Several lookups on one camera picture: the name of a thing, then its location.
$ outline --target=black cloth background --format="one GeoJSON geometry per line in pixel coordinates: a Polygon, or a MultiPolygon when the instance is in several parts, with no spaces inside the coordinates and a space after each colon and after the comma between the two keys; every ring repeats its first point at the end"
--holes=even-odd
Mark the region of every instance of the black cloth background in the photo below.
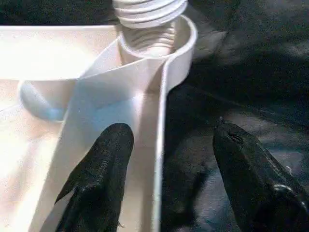
{"type": "MultiPolygon", "coordinates": [[[[309,0],[189,3],[199,38],[188,78],[168,95],[162,231],[239,231],[212,127],[224,116],[251,132],[309,190],[309,0]]],[[[116,21],[110,0],[0,3],[5,25],[116,21]]]]}

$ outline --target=white plastic tray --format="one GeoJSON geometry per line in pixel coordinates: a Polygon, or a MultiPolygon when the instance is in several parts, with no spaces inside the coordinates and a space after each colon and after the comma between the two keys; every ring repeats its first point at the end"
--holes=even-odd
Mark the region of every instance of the white plastic tray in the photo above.
{"type": "Polygon", "coordinates": [[[118,231],[159,231],[165,103],[197,31],[140,57],[116,26],[0,27],[0,231],[38,232],[70,172],[110,124],[134,132],[118,231]]]}

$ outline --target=black pointed object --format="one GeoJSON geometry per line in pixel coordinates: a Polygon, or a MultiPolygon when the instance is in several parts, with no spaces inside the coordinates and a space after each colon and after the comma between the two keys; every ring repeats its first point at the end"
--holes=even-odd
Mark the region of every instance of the black pointed object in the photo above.
{"type": "Polygon", "coordinates": [[[309,195],[256,137],[222,122],[213,150],[243,232],[309,231],[309,195]]]}
{"type": "Polygon", "coordinates": [[[134,137],[126,124],[105,129],[69,175],[56,204],[74,191],[57,232],[115,232],[134,137]]]}

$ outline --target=white plastic pipe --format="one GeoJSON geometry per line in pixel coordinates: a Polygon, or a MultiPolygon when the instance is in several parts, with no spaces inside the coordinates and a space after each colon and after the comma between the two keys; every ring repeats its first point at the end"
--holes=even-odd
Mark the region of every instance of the white plastic pipe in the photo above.
{"type": "Polygon", "coordinates": [[[150,57],[174,52],[175,19],[187,0],[113,0],[127,46],[150,57]]]}

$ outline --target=circular opening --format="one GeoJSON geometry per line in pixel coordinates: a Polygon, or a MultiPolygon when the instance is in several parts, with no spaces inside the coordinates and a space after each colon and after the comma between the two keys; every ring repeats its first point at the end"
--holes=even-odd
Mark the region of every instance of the circular opening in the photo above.
{"type": "Polygon", "coordinates": [[[193,22],[181,15],[174,22],[151,29],[126,29],[120,35],[120,46],[136,58],[166,58],[193,46],[197,30],[193,22]]]}

